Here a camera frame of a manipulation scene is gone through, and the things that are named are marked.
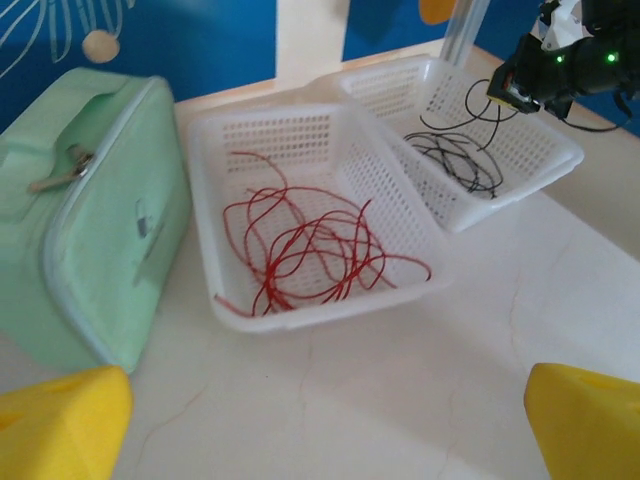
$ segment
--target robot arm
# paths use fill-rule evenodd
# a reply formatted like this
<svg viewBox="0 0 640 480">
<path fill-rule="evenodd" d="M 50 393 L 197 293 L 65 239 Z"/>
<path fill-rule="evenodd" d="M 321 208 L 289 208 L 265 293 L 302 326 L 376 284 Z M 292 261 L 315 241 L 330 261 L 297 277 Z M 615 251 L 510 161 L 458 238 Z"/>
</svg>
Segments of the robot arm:
<svg viewBox="0 0 640 480">
<path fill-rule="evenodd" d="M 541 35 L 524 35 L 516 52 L 494 73 L 487 96 L 522 113 L 543 107 L 559 119 L 579 96 L 640 94 L 640 0 L 582 0 L 582 24 L 572 15 L 578 0 L 540 7 Z M 582 27 L 592 36 L 583 36 Z"/>
</svg>

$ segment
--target red wire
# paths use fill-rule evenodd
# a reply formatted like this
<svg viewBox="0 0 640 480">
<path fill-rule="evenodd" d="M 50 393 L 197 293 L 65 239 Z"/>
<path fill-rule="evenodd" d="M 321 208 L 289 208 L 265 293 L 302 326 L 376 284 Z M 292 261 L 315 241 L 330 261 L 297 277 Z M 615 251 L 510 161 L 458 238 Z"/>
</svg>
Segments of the red wire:
<svg viewBox="0 0 640 480">
<path fill-rule="evenodd" d="M 231 155 L 252 156 L 263 160 L 271 167 L 282 180 L 283 187 L 265 187 L 260 190 L 248 189 L 251 198 L 246 201 L 235 202 L 223 210 L 225 233 L 233 253 L 249 268 L 254 280 L 260 285 L 251 307 L 251 312 L 245 312 L 228 300 L 216 295 L 216 300 L 237 315 L 243 317 L 258 316 L 258 304 L 264 297 L 266 307 L 260 315 L 270 312 L 294 310 L 300 302 L 314 302 L 325 304 L 339 302 L 349 297 L 353 282 L 357 281 L 363 290 L 372 290 L 378 282 L 382 281 L 390 288 L 397 286 L 384 276 L 387 260 L 401 260 L 414 263 L 427 272 L 425 281 L 432 277 L 431 267 L 425 262 L 406 255 L 389 254 L 382 247 L 380 241 L 370 230 L 365 210 L 371 204 L 371 200 L 365 202 L 362 207 L 337 195 L 331 191 L 318 187 L 289 186 L 286 176 L 269 157 L 253 152 L 231 152 Z M 302 209 L 291 198 L 291 192 L 303 192 L 309 196 L 320 194 L 342 203 L 345 208 L 354 211 L 336 208 L 323 215 L 308 220 Z M 264 211 L 254 213 L 258 205 L 265 204 Z M 244 209 L 244 217 L 247 228 L 242 236 L 242 248 L 238 248 L 232 234 L 229 215 L 234 209 Z M 279 233 L 268 246 L 260 227 L 269 222 L 270 215 L 278 208 L 286 208 L 293 217 L 295 226 Z M 345 235 L 336 230 L 346 228 L 351 234 Z M 262 258 L 257 261 L 250 248 L 250 239 L 254 238 L 262 251 Z M 284 289 L 279 283 L 285 279 L 294 277 L 305 262 L 316 258 L 326 276 L 327 283 L 319 282 L 323 287 L 319 291 L 300 294 Z M 339 259 L 342 262 L 330 268 L 328 259 Z M 373 279 L 363 278 L 364 272 L 370 272 Z"/>
</svg>

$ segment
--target zipper pull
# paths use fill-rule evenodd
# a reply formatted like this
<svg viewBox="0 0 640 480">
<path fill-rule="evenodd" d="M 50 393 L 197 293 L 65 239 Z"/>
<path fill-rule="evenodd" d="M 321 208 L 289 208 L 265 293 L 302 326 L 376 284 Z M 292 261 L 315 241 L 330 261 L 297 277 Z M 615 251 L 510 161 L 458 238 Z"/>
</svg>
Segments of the zipper pull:
<svg viewBox="0 0 640 480">
<path fill-rule="evenodd" d="M 40 193 L 62 185 L 67 185 L 85 176 L 87 167 L 93 160 L 93 153 L 87 152 L 78 144 L 67 148 L 67 154 L 76 162 L 70 172 L 57 177 L 49 177 L 29 185 L 29 192 Z"/>
</svg>

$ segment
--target metal pole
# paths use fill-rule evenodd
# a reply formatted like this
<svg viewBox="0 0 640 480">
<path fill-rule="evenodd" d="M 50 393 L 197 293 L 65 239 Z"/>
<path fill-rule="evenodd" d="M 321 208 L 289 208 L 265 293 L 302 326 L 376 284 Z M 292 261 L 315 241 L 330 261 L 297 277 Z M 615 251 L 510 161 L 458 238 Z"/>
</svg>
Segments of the metal pole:
<svg viewBox="0 0 640 480">
<path fill-rule="evenodd" d="M 478 36 L 490 0 L 458 0 L 449 20 L 440 58 L 462 67 Z"/>
</svg>

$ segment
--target crack on table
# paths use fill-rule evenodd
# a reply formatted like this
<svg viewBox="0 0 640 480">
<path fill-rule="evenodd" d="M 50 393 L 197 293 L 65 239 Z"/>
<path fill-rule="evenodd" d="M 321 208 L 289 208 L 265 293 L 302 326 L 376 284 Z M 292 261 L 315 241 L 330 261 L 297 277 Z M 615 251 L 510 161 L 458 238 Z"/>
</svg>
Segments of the crack on table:
<svg viewBox="0 0 640 480">
<path fill-rule="evenodd" d="M 147 442 L 151 439 L 151 437 L 154 434 L 156 434 L 158 432 L 158 430 L 160 430 L 161 428 L 166 427 L 167 425 L 169 425 L 174 420 L 177 420 L 178 418 L 183 416 L 187 412 L 187 410 L 189 410 L 189 408 L 191 408 L 191 406 L 202 396 L 202 394 L 205 392 L 205 390 L 208 387 L 209 387 L 209 384 L 205 385 L 198 393 L 196 393 L 191 398 L 191 400 L 189 400 L 187 403 L 184 404 L 184 406 L 182 407 L 182 409 L 178 413 L 176 413 L 175 415 L 171 416 L 167 420 L 159 423 L 158 425 L 154 426 L 151 430 L 149 430 L 149 433 L 147 433 L 147 435 L 144 437 L 144 441 L 142 442 L 142 447 L 140 447 L 140 454 L 138 455 L 138 461 L 136 462 L 134 478 L 137 477 L 137 475 L 138 475 L 138 467 L 140 466 L 140 463 L 141 463 L 142 458 L 144 456 L 144 452 L 145 452 L 145 448 L 147 446 Z"/>
<path fill-rule="evenodd" d="M 298 403 L 300 404 L 300 433 L 302 438 L 305 437 L 306 416 L 307 416 L 307 399 L 304 395 L 304 384 L 311 372 L 313 366 L 313 329 L 309 332 L 309 346 L 307 348 L 307 366 L 305 367 L 300 384 L 298 385 Z"/>
<path fill-rule="evenodd" d="M 451 443 L 449 443 L 449 446 L 447 447 L 447 452 L 445 453 L 445 457 L 444 457 L 444 463 L 442 464 L 442 467 L 440 468 L 440 471 L 438 472 L 438 475 L 436 476 L 437 480 L 442 479 L 444 473 L 447 471 L 447 467 L 449 466 L 449 459 L 451 457 L 451 454 L 453 453 L 455 448 L 458 446 L 458 442 L 460 441 L 460 439 L 458 437 L 458 433 L 457 433 L 457 428 L 453 424 L 453 402 L 454 402 L 456 393 L 457 393 L 459 388 L 460 388 L 459 385 L 456 386 L 453 389 L 453 391 L 449 394 L 449 401 L 448 401 L 449 418 L 447 420 L 447 423 L 449 424 L 449 430 L 452 432 L 453 441 Z"/>
<path fill-rule="evenodd" d="M 516 307 L 518 305 L 518 299 L 520 298 L 520 292 L 522 290 L 522 268 L 518 270 L 518 276 L 516 277 L 516 288 L 513 294 L 513 298 L 511 299 L 511 308 L 509 309 L 509 338 L 511 342 L 511 350 L 513 351 L 513 355 L 520 365 L 520 368 L 527 373 L 527 369 L 524 366 L 524 362 L 522 358 L 520 358 L 520 353 L 518 352 L 518 348 L 516 347 L 516 335 L 518 334 L 517 328 L 515 326 L 515 318 L 516 318 Z"/>
<path fill-rule="evenodd" d="M 570 249 L 571 245 L 573 244 L 573 241 L 575 240 L 575 238 L 576 238 L 576 233 L 573 232 L 571 234 L 571 236 L 569 237 L 569 240 L 567 240 L 567 243 L 565 243 L 565 245 L 562 247 L 562 249 L 560 250 L 560 252 L 556 256 L 556 259 L 551 264 L 551 267 L 549 268 L 549 272 L 553 272 L 556 269 L 556 267 L 558 266 L 558 264 L 560 264 L 560 261 L 564 258 L 564 256 L 569 251 L 569 249 Z"/>
</svg>

